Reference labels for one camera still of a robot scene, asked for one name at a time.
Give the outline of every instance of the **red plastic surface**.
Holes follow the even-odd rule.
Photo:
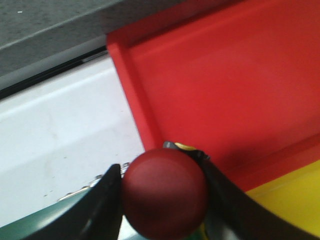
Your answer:
[[[108,50],[146,150],[195,146],[249,190],[320,159],[320,1],[234,1],[177,23],[216,3],[128,25]]]

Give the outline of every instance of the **gray countertop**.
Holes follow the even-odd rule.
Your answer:
[[[0,90],[105,44],[105,34],[184,0],[1,0]]]

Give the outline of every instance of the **red plastic bin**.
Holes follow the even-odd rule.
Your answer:
[[[320,1],[188,0],[107,36],[146,150],[195,146],[244,191],[320,159]]]

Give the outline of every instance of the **yellow object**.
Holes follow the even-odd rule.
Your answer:
[[[182,149],[182,150],[186,150],[186,151],[193,151],[193,150],[197,150],[195,147],[193,146],[188,146],[188,145],[184,145],[180,142],[175,142],[174,143],[178,148]]]
[[[320,160],[247,194],[284,220],[320,237]]]

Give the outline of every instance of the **ball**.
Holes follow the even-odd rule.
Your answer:
[[[176,149],[149,150],[129,166],[121,185],[124,214],[150,240],[180,240],[204,220],[208,186],[197,163]]]

